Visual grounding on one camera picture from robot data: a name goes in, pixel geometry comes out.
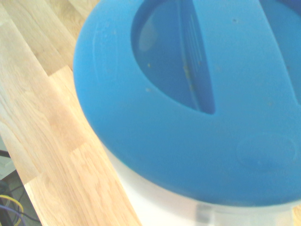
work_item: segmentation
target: wooden surface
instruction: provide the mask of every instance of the wooden surface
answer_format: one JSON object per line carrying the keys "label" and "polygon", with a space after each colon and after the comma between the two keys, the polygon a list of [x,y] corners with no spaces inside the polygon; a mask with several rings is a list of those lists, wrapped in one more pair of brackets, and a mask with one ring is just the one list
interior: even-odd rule
{"label": "wooden surface", "polygon": [[76,38],[97,2],[0,1],[0,135],[44,226],[140,225],[73,85]]}

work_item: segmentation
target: blue plastic lid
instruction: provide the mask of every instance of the blue plastic lid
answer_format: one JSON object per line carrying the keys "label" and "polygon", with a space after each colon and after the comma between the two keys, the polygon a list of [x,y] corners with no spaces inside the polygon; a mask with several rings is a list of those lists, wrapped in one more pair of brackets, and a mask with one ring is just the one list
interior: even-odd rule
{"label": "blue plastic lid", "polygon": [[79,102],[128,167],[200,201],[301,199],[301,1],[102,0]]}

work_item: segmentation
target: plastic container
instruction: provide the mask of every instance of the plastic container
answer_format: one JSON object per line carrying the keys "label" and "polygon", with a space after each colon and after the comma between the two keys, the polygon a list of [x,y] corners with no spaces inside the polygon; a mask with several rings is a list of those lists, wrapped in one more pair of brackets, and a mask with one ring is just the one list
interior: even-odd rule
{"label": "plastic container", "polygon": [[290,226],[301,200],[301,2],[102,0],[81,107],[144,226]]}

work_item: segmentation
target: wooden countertop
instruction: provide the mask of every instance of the wooden countertop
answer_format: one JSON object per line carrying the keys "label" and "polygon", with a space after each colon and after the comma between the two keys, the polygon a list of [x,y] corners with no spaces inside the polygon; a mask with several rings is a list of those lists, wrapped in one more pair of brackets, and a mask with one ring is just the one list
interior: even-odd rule
{"label": "wooden countertop", "polygon": [[[44,226],[140,225],[73,85],[97,2],[0,1],[0,135]],[[301,226],[301,207],[294,217]]]}

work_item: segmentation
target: translucent plastic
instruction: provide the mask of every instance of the translucent plastic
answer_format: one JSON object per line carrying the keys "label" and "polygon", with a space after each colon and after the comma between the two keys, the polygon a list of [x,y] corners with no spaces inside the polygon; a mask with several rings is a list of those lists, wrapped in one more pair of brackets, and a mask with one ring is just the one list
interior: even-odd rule
{"label": "translucent plastic", "polygon": [[293,226],[296,202],[259,208],[199,202],[144,179],[104,149],[143,226]]}

